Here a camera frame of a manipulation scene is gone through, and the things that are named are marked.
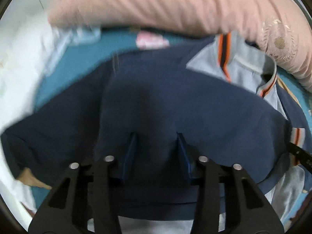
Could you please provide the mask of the grey navy baseball jacket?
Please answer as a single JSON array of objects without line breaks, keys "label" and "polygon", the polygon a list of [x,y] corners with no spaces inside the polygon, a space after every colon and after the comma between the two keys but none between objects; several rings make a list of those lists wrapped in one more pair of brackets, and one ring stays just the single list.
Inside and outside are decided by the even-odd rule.
[{"label": "grey navy baseball jacket", "polygon": [[119,157],[135,133],[120,226],[193,223],[198,186],[183,176],[179,133],[216,164],[242,166],[264,196],[292,169],[295,186],[311,188],[311,173],[287,150],[311,154],[308,122],[277,76],[274,58],[234,32],[116,54],[4,130],[4,155],[14,176],[29,168],[53,188],[73,163]]}]

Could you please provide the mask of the pink quilted duvet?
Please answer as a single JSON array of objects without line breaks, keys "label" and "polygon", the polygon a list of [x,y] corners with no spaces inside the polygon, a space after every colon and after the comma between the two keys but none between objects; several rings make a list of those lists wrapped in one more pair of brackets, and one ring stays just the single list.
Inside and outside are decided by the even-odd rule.
[{"label": "pink quilted duvet", "polygon": [[293,0],[56,0],[49,22],[138,25],[191,36],[238,31],[311,91],[311,27]]}]

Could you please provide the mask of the white pillow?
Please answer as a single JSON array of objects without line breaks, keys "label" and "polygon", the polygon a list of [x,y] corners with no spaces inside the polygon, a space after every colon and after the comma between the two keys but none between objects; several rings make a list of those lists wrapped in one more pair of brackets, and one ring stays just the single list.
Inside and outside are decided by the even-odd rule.
[{"label": "white pillow", "polygon": [[51,56],[69,39],[52,27],[53,0],[11,0],[1,18],[1,131],[31,114],[42,78],[55,66]]}]

